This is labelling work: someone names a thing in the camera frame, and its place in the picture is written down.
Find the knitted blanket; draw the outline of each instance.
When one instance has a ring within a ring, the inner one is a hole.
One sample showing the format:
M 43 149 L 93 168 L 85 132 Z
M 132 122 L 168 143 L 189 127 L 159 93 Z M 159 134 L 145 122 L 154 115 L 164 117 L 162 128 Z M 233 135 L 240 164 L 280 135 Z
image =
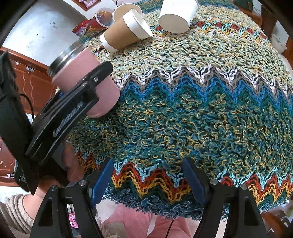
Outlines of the knitted blanket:
M 199 2 L 184 34 L 159 26 L 162 0 L 145 0 L 138 4 L 153 38 L 114 54 L 100 35 L 81 39 L 112 62 L 121 97 L 107 115 L 83 118 L 68 140 L 87 172 L 114 158 L 104 197 L 131 208 L 199 219 L 181 167 L 191 157 L 210 178 L 245 183 L 259 210 L 270 209 L 293 190 L 292 80 L 246 14 L 225 0 Z

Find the pink tumbler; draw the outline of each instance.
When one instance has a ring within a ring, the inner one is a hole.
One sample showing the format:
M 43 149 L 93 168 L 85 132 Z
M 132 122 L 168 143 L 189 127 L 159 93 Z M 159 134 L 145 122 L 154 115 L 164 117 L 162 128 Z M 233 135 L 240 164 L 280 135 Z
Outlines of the pink tumbler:
M 100 65 L 91 50 L 77 41 L 64 50 L 50 65 L 47 74 L 53 78 L 52 83 L 62 92 L 68 92 L 79 80 Z M 108 76 L 97 87 L 99 101 L 87 112 L 92 118 L 97 118 L 109 112 L 120 97 L 120 90 Z

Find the metal bolt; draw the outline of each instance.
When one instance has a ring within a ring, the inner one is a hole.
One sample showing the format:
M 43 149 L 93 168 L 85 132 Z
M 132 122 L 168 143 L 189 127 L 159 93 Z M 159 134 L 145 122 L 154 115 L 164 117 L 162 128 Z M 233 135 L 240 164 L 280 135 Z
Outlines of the metal bolt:
M 218 181 L 215 180 L 215 179 L 211 179 L 209 182 L 210 182 L 212 185 L 217 185 L 217 184 L 218 184 Z
M 87 181 L 85 179 L 79 181 L 80 186 L 85 186 L 87 184 Z
M 240 184 L 240 188 L 242 188 L 243 190 L 246 190 L 247 186 L 243 183 L 243 184 Z
M 51 186 L 50 190 L 51 190 L 51 191 L 55 191 L 57 188 L 58 188 L 57 185 L 53 185 L 53 186 Z

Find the black cable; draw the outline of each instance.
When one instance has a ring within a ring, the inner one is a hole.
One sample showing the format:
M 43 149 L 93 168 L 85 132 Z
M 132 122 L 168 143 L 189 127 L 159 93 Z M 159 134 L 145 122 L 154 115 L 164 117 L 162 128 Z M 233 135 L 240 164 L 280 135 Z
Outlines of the black cable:
M 173 222 L 174 222 L 174 220 L 173 220 L 173 221 L 171 221 L 171 224 L 170 224 L 170 226 L 169 226 L 169 229 L 168 229 L 168 231 L 167 231 L 167 234 L 166 234 L 165 238 L 167 238 L 167 237 L 168 237 L 168 235 L 169 235 L 169 232 L 170 232 L 170 229 L 171 229 L 171 226 L 172 226 Z
M 23 97 L 25 97 L 25 98 L 27 99 L 27 101 L 28 101 L 28 103 L 29 103 L 29 105 L 30 105 L 30 110 L 32 111 L 32 116 L 33 116 L 33 120 L 34 120 L 34 119 L 35 119 L 34 109 L 33 109 L 33 105 L 32 105 L 32 103 L 31 103 L 30 99 L 28 98 L 28 96 L 26 96 L 26 95 L 23 94 L 23 93 L 20 93 L 19 95 L 20 95 L 20 96 L 23 96 Z

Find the person's arm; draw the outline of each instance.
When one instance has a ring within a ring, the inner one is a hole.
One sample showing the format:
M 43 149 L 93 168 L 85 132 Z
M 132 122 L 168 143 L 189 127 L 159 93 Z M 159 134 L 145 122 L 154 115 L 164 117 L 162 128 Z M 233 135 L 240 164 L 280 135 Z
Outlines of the person's arm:
M 70 182 L 83 178 L 84 172 L 77 157 L 74 155 L 72 147 L 68 144 L 62 155 L 62 161 L 68 168 L 67 177 Z M 5 204 L 0 203 L 0 213 L 11 230 L 29 234 L 33 226 L 34 219 L 43 198 L 51 185 L 60 185 L 55 179 L 43 178 L 34 195 L 14 195 L 5 199 Z

